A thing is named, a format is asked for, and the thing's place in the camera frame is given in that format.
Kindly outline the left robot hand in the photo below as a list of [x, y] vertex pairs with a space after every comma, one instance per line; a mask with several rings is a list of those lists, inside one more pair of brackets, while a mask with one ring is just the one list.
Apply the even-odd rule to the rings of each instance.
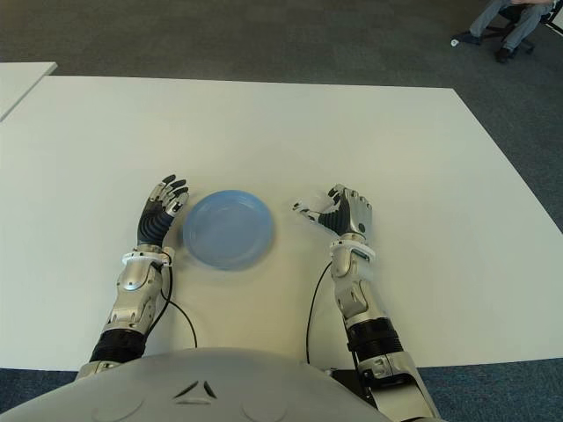
[[188, 197], [189, 187], [185, 179], [174, 174], [162, 179], [145, 202], [137, 225], [137, 244], [161, 247]]

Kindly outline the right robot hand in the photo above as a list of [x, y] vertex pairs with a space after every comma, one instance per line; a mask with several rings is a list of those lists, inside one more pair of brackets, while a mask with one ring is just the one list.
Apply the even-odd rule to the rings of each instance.
[[329, 203], [323, 211], [313, 210], [302, 201], [296, 202], [292, 210], [338, 236], [356, 235], [367, 243], [372, 230], [373, 213], [366, 198], [341, 184], [333, 186], [326, 196]]

